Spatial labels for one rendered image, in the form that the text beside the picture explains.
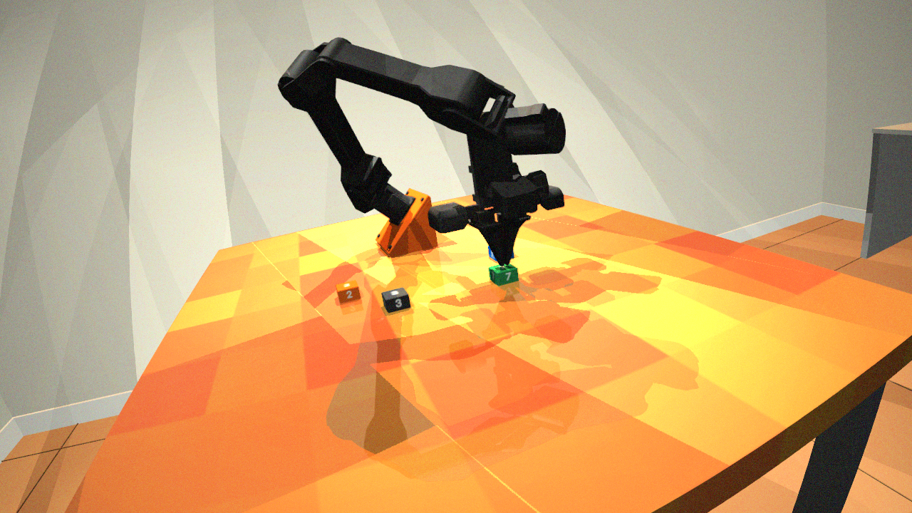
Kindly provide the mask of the green block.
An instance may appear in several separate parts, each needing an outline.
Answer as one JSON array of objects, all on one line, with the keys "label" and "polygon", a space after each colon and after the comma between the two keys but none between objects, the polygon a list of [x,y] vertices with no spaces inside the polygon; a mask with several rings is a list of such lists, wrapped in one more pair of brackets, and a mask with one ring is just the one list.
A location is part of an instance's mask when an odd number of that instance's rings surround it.
[{"label": "green block", "polygon": [[498,286],[519,281],[517,267],[511,264],[491,266],[489,267],[489,279]]}]

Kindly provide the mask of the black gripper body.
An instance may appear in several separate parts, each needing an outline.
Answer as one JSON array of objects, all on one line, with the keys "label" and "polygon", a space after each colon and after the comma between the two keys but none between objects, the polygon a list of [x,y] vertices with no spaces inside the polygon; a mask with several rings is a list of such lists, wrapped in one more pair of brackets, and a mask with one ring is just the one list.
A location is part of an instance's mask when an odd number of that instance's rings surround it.
[{"label": "black gripper body", "polygon": [[[427,214],[430,227],[439,233],[447,233],[465,229],[469,219],[470,223],[475,223],[480,227],[481,225],[496,223],[495,214],[499,213],[499,210],[496,207],[486,209],[488,207],[485,206],[485,201],[483,201],[482,190],[483,180],[485,179],[483,176],[505,175],[505,173],[510,172],[509,165],[515,164],[515,162],[512,162],[512,155],[501,158],[470,160],[469,172],[472,173],[473,184],[475,184],[475,194],[472,195],[472,198],[476,204],[463,207],[458,202],[446,202],[445,204],[430,207]],[[537,204],[540,204],[546,210],[562,208],[564,207],[564,194],[559,187],[550,185],[549,195],[546,198],[537,200]]]}]

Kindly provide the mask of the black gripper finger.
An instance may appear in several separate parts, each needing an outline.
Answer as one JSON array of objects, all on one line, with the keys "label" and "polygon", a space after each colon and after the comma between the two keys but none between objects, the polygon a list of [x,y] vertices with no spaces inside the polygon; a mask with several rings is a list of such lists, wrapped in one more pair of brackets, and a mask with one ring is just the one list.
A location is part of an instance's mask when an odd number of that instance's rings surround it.
[{"label": "black gripper finger", "polygon": [[516,234],[522,223],[529,221],[531,218],[532,217],[529,217],[529,215],[525,215],[525,217],[506,219],[501,213],[497,213],[497,221],[498,223],[502,223],[501,229],[499,230],[499,237],[501,237],[502,248],[504,248],[505,265],[510,265],[512,253],[514,253]]},{"label": "black gripper finger", "polygon": [[504,266],[504,248],[502,248],[501,237],[499,237],[499,230],[501,229],[502,223],[498,223],[498,221],[496,221],[496,223],[481,225],[480,227],[475,223],[470,223],[469,219],[468,224],[472,225],[472,227],[478,229],[481,232],[483,238],[485,238],[488,246],[491,248],[493,256],[495,256],[495,259],[497,259],[499,265]]}]

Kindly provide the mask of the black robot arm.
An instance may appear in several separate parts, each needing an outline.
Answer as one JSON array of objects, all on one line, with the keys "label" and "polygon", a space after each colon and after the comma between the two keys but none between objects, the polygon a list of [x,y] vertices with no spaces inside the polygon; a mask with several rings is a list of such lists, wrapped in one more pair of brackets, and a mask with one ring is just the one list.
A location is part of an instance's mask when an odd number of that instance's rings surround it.
[{"label": "black robot arm", "polygon": [[[309,113],[333,156],[340,182],[356,209],[378,213],[400,225],[414,196],[390,184],[382,158],[365,153],[336,100],[336,79],[413,102],[429,119],[467,134],[471,160],[508,155],[558,155],[566,144],[566,123],[545,103],[514,107],[514,92],[470,68],[425,67],[396,56],[333,38],[302,50],[278,79],[278,90],[292,108]],[[491,111],[483,113],[489,98]],[[485,175],[483,201],[506,219],[533,214],[537,200],[549,195],[545,172],[522,176],[518,165],[505,175]],[[486,205],[487,204],[487,205]]]}]

